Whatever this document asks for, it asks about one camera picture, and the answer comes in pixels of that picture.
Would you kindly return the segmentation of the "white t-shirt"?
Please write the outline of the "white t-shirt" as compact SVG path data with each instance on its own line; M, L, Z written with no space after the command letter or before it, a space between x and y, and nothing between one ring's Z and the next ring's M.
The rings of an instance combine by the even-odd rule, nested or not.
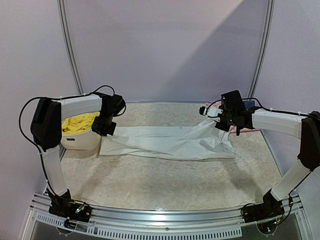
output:
M101 156L135 156L173 161L233 159L235 150L229 133L206 119L195 126L117 127L103 137Z

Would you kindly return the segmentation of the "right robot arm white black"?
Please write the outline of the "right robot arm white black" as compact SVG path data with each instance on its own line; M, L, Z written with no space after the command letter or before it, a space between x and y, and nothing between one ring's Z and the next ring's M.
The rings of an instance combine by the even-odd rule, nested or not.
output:
M262 218L282 210L282 200L293 192L315 169L320 166L320 113L292 112L264 107L256 98L242 98L238 90L223 93L221 105L212 114L215 127L222 131L236 128L263 130L290 136L299 141L295 163L282 178L263 196L258 213Z

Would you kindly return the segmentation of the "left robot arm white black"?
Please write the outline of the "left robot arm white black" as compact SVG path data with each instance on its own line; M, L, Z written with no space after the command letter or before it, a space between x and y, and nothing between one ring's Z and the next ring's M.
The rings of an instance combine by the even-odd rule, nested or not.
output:
M62 122L86 113L99 113L93 120L91 132L96 136L113 135L115 117L126 110L121 95L92 92L62 98L39 97L30 132L33 143L40 150L42 169L47 180L52 205L63 216L74 213L70 191L67 188L60 163L59 148L62 140Z

